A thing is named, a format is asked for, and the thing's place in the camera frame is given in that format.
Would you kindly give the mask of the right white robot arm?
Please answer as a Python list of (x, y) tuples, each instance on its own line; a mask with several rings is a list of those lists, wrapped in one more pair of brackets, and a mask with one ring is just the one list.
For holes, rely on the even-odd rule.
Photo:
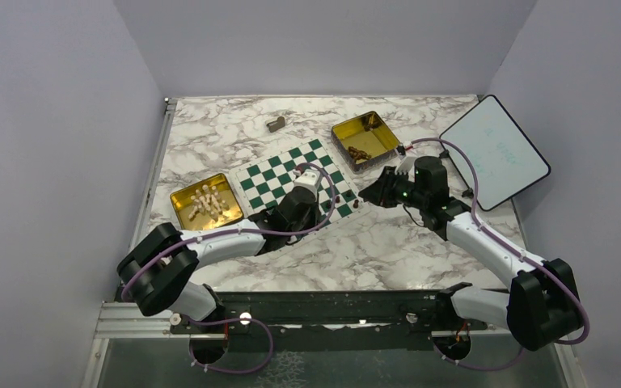
[(419, 157), (415, 174), (384, 167), (360, 190), (364, 201), (385, 209), (402, 205), (419, 211), (425, 228), (474, 256), (504, 285), (505, 291), (459, 283), (436, 296), (434, 318), (446, 329), (465, 320), (491, 323), (510, 331), (526, 350), (559, 343), (574, 331), (588, 331), (571, 267), (562, 259), (545, 261), (498, 234), (450, 195), (447, 170), (437, 157)]

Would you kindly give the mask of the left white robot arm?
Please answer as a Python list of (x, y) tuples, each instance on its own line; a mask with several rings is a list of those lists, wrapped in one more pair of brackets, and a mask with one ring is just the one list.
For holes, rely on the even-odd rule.
[(163, 223), (118, 264), (121, 298), (147, 317), (169, 310), (213, 331), (221, 324), (222, 304), (210, 286), (193, 284), (192, 274), (223, 260), (280, 250), (293, 236), (317, 229), (319, 219), (316, 192), (295, 187), (280, 204), (229, 226), (187, 232)]

